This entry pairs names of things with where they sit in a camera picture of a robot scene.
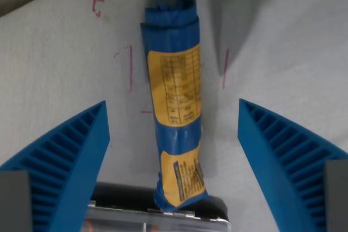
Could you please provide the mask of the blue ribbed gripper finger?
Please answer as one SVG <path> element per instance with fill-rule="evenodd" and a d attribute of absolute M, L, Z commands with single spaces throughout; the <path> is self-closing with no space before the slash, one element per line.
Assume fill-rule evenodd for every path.
<path fill-rule="evenodd" d="M 347 153 L 305 127 L 245 99 L 238 139 L 279 231 L 326 231 L 324 165 Z"/>
<path fill-rule="evenodd" d="M 110 141 L 101 101 L 56 126 L 1 165 L 26 171 L 34 231 L 80 231 Z"/>

